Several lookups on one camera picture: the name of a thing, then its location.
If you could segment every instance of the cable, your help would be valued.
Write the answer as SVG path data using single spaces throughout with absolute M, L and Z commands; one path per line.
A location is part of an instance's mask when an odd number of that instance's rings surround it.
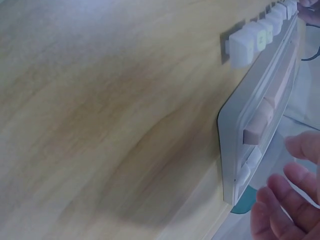
M 306 26 L 307 26 L 307 27 L 314 27 L 314 28 L 320 29 L 320 26 L 313 25 L 313 24 L 310 24 L 310 23 L 307 23 Z
M 320 29 L 320 26 L 309 24 L 309 23 L 307 23 L 306 26 Z M 303 59 L 301 59 L 301 61 L 302 62 L 309 62 L 309 61 L 315 60 L 319 56 L 320 56 L 320 46 L 319 46 L 318 52 L 315 55 L 313 55 L 312 57 L 309 57 L 309 58 L 303 58 Z

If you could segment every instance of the wooden table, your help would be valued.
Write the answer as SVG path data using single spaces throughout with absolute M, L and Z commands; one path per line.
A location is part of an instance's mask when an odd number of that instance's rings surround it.
M 270 0 L 5 0 L 0 239 L 211 239 L 221 36 Z

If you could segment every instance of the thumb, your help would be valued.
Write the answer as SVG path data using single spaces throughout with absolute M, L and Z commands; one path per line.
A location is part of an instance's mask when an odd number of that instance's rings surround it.
M 320 164 L 320 133 L 306 131 L 298 136 L 287 137 L 285 146 L 293 157 Z
M 313 11 L 298 3 L 298 17 L 308 24 L 320 26 L 320 12 Z

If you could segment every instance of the finger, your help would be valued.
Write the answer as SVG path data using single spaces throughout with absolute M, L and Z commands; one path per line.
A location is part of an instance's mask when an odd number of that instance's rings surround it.
M 251 209 L 251 235 L 254 240 L 277 240 L 270 226 L 267 206 L 262 202 L 256 202 Z
M 320 25 L 320 15 L 318 11 L 313 11 L 307 7 L 298 4 L 298 17 L 304 20 L 308 24 Z
M 256 198 L 266 205 L 269 211 L 270 226 L 280 240 L 301 240 L 305 233 L 289 219 L 282 210 L 279 201 L 269 187 L 261 188 Z
M 318 240 L 320 236 L 320 222 L 309 232 L 303 240 Z
M 298 159 L 308 159 L 317 164 L 320 157 L 320 134 L 306 131 L 298 136 L 285 139 L 285 146 L 289 153 Z
M 319 9 L 320 9 L 320 1 L 316 2 L 316 3 L 313 4 L 311 7 L 312 7 L 312 9 L 314 9 L 314 10 L 319 10 Z
M 317 3 L 318 0 L 300 0 L 300 4 L 304 7 L 311 7 L 315 3 Z
M 318 204 L 317 179 L 314 173 L 309 172 L 308 169 L 296 162 L 288 163 L 283 171 L 290 182 L 304 191 L 316 204 Z
M 283 176 L 272 175 L 269 177 L 267 185 L 295 225 L 301 230 L 308 233 L 320 221 L 320 210 L 297 193 Z

